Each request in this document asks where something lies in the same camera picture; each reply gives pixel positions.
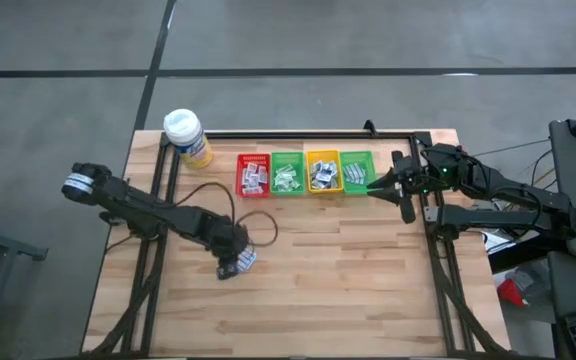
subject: desk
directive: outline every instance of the desk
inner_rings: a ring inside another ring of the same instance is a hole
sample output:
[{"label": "desk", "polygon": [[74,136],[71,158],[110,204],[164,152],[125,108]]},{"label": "desk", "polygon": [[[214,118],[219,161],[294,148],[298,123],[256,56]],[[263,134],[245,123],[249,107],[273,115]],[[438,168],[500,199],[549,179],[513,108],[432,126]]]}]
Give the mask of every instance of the desk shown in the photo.
[{"label": "desk", "polygon": [[[454,130],[431,133],[434,143],[458,142]],[[160,134],[136,132],[131,146],[125,177],[144,191],[150,190]],[[181,167],[175,199],[207,181],[233,189],[239,153],[371,150],[381,175],[392,165],[391,151],[410,152],[404,141],[379,139],[211,140],[211,144],[215,157],[208,167]],[[169,168],[164,166],[161,198]],[[457,193],[445,195],[448,203],[470,201]],[[405,224],[397,207],[365,196],[235,200],[238,216],[259,209],[275,216],[280,228],[277,243],[258,249],[250,273],[220,282],[215,278],[215,259],[171,233],[151,356],[445,355],[420,220]],[[188,204],[230,213],[226,195],[217,189],[206,188]],[[267,219],[249,220],[253,239],[263,242],[272,236]],[[117,227],[109,243],[126,236],[127,230]],[[83,350],[99,344],[125,310],[138,247],[137,240],[129,241],[106,256]],[[509,348],[481,237],[463,233],[455,247],[468,305],[493,338]],[[451,317],[457,329],[454,309]],[[135,344],[141,330],[136,329]]]}]

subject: plastic container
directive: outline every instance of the plastic container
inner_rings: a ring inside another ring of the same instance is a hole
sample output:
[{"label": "plastic container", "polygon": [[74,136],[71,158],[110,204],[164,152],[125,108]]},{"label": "plastic container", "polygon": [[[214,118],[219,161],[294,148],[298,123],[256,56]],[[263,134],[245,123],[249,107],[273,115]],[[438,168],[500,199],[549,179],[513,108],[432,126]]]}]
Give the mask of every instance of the plastic container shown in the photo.
[{"label": "plastic container", "polygon": [[[310,172],[312,170],[312,164],[316,163],[317,161],[329,162],[334,161],[337,164],[337,184],[336,188],[332,189],[313,189],[312,183],[310,181]],[[316,150],[316,151],[308,151],[306,152],[306,170],[308,174],[308,178],[306,182],[308,182],[308,190],[313,194],[331,194],[344,191],[344,175],[341,171],[341,162],[339,161],[339,151],[338,150]]]},{"label": "plastic container", "polygon": [[341,171],[343,167],[350,164],[358,164],[365,172],[364,184],[353,184],[348,182],[344,176],[344,192],[350,195],[366,195],[368,189],[366,185],[377,179],[375,172],[375,163],[372,160],[372,152],[370,151],[342,151],[339,154],[341,160]]},{"label": "plastic container", "polygon": [[235,192],[242,198],[262,198],[267,197],[270,194],[270,184],[268,181],[266,184],[260,184],[262,193],[261,194],[244,194],[243,184],[241,181],[241,176],[244,169],[248,167],[249,163],[255,163],[257,166],[262,165],[266,167],[267,171],[270,171],[270,154],[239,154],[237,156],[237,175],[235,180]]},{"label": "plastic container", "polygon": [[[292,165],[293,169],[297,172],[295,180],[299,183],[299,187],[291,191],[279,191],[275,187],[275,176],[277,169],[284,166]],[[301,195],[306,191],[306,177],[304,169],[304,153],[302,152],[274,152],[272,153],[272,161],[270,162],[270,192],[278,196]]]},{"label": "plastic container", "polygon": [[212,160],[210,143],[194,112],[178,109],[166,115],[164,131],[186,166],[202,168]]}]

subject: gray concrete floor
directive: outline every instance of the gray concrete floor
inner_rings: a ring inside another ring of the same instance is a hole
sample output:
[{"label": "gray concrete floor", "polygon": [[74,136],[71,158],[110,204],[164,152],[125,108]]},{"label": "gray concrete floor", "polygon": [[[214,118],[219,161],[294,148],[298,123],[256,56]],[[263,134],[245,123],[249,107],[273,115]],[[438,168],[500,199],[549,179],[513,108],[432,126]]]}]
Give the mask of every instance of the gray concrete floor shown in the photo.
[{"label": "gray concrete floor", "polygon": [[[0,70],[147,69],[164,6],[0,1]],[[576,0],[179,1],[161,65],[337,66],[576,66]],[[0,79],[0,232],[50,247],[44,263],[15,269],[0,358],[78,352],[108,229],[98,209],[59,189],[75,161],[122,172],[143,88],[140,78]],[[146,128],[179,107],[208,129],[358,128],[366,119],[457,128],[479,153],[545,139],[549,121],[576,118],[576,75],[159,79]],[[522,170],[547,149],[482,160],[529,181]],[[509,329],[524,328],[507,313]]]}]

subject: white bottle cap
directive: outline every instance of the white bottle cap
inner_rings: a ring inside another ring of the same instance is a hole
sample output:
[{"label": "white bottle cap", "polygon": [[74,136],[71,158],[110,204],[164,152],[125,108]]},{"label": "white bottle cap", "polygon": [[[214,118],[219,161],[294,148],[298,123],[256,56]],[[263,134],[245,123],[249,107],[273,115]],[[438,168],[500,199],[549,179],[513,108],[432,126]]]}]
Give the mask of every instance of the white bottle cap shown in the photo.
[{"label": "white bottle cap", "polygon": [[188,145],[201,132],[201,124],[194,112],[177,109],[164,117],[164,130],[175,145]]}]

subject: green bin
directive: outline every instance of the green bin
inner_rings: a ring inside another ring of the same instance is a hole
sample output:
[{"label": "green bin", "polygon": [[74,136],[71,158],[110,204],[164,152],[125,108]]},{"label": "green bin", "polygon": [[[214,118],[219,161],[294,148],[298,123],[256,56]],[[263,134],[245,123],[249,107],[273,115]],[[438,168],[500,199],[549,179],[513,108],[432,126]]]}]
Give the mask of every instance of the green bin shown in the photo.
[{"label": "green bin", "polygon": [[[292,165],[293,169],[297,172],[295,180],[299,186],[290,191],[280,191],[275,186],[275,176],[277,169],[284,166]],[[286,195],[301,195],[306,191],[306,177],[304,168],[304,153],[303,152],[273,152],[270,160],[270,192],[273,195],[286,196]]]},{"label": "green bin", "polygon": [[366,172],[363,185],[351,183],[344,172],[344,192],[349,195],[366,195],[368,192],[366,185],[377,179],[375,164],[372,161],[372,152],[342,151],[339,157],[341,159],[341,169],[339,171],[344,171],[347,165],[357,164]]}]

